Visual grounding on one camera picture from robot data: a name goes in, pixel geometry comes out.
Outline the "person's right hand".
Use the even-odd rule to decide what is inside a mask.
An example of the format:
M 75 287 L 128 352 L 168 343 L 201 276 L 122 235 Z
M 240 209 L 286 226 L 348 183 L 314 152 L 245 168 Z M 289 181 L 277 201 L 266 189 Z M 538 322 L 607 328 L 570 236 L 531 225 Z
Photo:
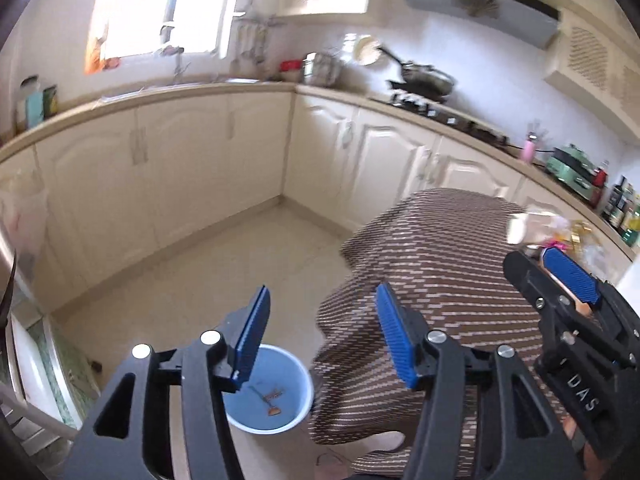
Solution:
M 578 428 L 577 422 L 570 415 L 564 417 L 563 429 L 585 471 L 595 471 L 599 467 L 600 460 Z

